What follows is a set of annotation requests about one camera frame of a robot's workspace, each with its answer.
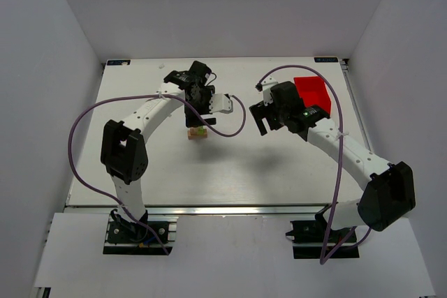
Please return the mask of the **long natural wooden block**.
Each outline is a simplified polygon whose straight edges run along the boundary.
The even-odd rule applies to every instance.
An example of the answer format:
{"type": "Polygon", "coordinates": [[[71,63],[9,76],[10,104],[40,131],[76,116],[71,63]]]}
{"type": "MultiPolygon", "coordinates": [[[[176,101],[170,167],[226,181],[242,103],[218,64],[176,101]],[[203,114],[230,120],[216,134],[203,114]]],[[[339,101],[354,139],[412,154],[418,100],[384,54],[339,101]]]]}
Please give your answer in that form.
{"type": "Polygon", "coordinates": [[[198,135],[197,130],[193,130],[193,129],[189,129],[187,133],[188,133],[189,140],[199,140],[199,139],[207,138],[207,130],[206,129],[205,129],[204,135],[198,135]]]}

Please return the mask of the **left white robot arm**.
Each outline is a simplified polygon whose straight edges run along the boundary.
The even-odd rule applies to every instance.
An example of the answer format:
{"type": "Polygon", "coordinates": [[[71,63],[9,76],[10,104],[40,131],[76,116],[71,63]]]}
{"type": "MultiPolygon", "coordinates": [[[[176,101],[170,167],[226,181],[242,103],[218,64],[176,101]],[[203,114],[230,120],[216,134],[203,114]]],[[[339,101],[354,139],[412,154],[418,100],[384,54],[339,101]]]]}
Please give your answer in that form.
{"type": "Polygon", "coordinates": [[[212,70],[194,61],[188,70],[172,71],[164,79],[153,98],[149,98],[121,121],[110,120],[103,130],[101,162],[115,185],[123,208],[118,214],[127,221],[145,221],[140,179],[149,164],[146,142],[151,134],[184,102],[197,113],[184,108],[186,126],[199,127],[198,118],[210,113],[214,86],[207,86],[212,70]]]}

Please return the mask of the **red plastic bin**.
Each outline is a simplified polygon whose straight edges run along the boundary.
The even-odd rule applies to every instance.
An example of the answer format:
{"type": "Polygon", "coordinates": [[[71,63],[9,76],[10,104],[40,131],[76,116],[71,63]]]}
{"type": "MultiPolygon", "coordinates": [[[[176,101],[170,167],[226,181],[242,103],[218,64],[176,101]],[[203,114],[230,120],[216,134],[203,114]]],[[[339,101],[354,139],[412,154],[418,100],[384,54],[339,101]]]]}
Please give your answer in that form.
{"type": "Polygon", "coordinates": [[[325,82],[320,77],[294,77],[293,81],[302,100],[300,112],[317,105],[330,117],[332,103],[325,82]]]}

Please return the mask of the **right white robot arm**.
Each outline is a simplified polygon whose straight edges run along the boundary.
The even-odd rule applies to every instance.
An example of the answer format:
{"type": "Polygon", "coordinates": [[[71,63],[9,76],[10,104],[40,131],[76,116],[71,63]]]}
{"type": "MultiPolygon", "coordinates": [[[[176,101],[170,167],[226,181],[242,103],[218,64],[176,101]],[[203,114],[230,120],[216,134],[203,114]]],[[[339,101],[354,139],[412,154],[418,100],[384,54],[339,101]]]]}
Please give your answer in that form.
{"type": "Polygon", "coordinates": [[[292,82],[278,83],[269,77],[256,88],[263,99],[249,109],[261,135],[287,127],[289,132],[341,162],[343,171],[362,190],[360,199],[340,202],[334,211],[326,209],[317,214],[316,220],[330,224],[332,230],[366,225],[381,232],[414,209],[413,171],[405,162],[392,164],[350,135],[339,132],[324,109],[305,106],[292,82]]]}

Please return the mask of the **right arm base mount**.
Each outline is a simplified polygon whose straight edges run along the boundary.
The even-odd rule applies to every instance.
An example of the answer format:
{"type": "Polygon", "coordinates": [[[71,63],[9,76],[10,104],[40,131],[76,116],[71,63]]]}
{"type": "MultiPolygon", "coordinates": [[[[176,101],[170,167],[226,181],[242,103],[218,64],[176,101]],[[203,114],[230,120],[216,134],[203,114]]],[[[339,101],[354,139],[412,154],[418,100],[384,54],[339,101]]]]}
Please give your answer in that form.
{"type": "MultiPolygon", "coordinates": [[[[325,230],[316,221],[291,221],[291,230],[285,236],[292,242],[295,260],[320,258],[325,230]]],[[[356,259],[360,257],[356,234],[353,233],[332,256],[333,259],[356,259]]]]}

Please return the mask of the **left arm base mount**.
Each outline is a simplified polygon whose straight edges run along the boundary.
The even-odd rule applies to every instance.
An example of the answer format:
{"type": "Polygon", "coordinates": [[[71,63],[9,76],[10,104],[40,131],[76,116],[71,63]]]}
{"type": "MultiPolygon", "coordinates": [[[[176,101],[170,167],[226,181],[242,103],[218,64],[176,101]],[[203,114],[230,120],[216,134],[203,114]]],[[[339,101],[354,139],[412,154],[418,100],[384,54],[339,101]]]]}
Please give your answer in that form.
{"type": "Polygon", "coordinates": [[[133,231],[125,227],[125,223],[118,223],[110,216],[103,244],[104,255],[144,255],[167,256],[173,249],[176,238],[177,223],[174,221],[149,221],[147,223],[157,233],[165,246],[167,253],[160,245],[155,235],[147,228],[135,223],[133,231]]]}

